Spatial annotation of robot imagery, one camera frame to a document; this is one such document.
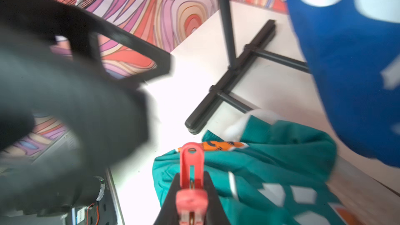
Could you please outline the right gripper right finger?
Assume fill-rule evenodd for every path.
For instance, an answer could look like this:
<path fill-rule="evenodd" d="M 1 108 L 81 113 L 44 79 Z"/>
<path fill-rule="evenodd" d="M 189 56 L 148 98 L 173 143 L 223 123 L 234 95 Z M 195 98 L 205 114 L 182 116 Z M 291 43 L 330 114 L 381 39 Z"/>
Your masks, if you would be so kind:
<path fill-rule="evenodd" d="M 208 194 L 208 207 L 205 216 L 206 225 L 231 225 L 223 206 L 220 202 L 217 190 L 208 172 L 204 172 L 204 190 Z"/>

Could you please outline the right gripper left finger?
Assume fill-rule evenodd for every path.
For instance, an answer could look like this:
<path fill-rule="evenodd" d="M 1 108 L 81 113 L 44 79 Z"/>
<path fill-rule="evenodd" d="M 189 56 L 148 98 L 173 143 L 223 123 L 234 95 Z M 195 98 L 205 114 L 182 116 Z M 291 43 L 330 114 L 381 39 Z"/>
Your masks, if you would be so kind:
<path fill-rule="evenodd" d="M 153 225 L 179 225 L 179 215 L 176 206 L 176 195 L 181 190 L 180 174 L 173 178 L 167 196 Z"/>

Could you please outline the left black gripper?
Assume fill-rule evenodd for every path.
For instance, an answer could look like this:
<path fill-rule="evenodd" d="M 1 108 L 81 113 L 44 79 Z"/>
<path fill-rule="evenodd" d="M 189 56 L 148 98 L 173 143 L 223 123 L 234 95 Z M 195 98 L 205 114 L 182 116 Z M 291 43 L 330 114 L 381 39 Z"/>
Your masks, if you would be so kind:
<path fill-rule="evenodd" d="M 125 81 L 149 81 L 171 69 L 170 53 L 86 10 L 54 0 L 1 0 L 1 23 L 49 41 L 66 37 L 74 58 L 101 71 L 105 68 L 100 34 L 155 62 L 155 69 Z M 2 176 L 1 212 L 74 199 L 85 180 L 128 157 L 149 138 L 142 92 L 126 89 L 82 63 L 52 53 L 35 39 L 2 28 L 1 142 L 27 135 L 34 112 L 60 120 L 79 145 Z"/>

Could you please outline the red clothespin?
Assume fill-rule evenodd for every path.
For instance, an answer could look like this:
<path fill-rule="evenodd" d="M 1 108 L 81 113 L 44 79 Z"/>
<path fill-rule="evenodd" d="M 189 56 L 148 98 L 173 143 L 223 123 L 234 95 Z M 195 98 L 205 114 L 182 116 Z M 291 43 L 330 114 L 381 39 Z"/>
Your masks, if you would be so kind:
<path fill-rule="evenodd" d="M 204 189 L 204 149 L 190 142 L 180 149 L 180 190 L 176 193 L 176 208 L 180 225 L 203 225 L 208 208 Z"/>

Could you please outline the green jacket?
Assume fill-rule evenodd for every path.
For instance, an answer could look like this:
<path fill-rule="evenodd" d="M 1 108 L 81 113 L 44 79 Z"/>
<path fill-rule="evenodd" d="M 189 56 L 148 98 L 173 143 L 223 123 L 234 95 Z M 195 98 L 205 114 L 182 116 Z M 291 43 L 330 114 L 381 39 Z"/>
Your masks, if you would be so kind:
<path fill-rule="evenodd" d="M 289 121 L 251 116 L 237 141 L 207 131 L 199 143 L 231 225 L 357 225 L 329 190 L 336 144 L 325 132 Z M 180 149 L 154 160 L 160 206 L 180 173 Z"/>

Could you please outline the blue red white jacket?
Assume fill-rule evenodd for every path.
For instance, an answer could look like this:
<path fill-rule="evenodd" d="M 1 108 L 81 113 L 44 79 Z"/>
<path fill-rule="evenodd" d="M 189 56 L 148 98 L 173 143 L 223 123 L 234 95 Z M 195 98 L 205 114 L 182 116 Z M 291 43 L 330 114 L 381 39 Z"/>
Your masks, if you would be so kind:
<path fill-rule="evenodd" d="M 301 50 L 341 141 L 400 165 L 400 0 L 286 0 Z"/>

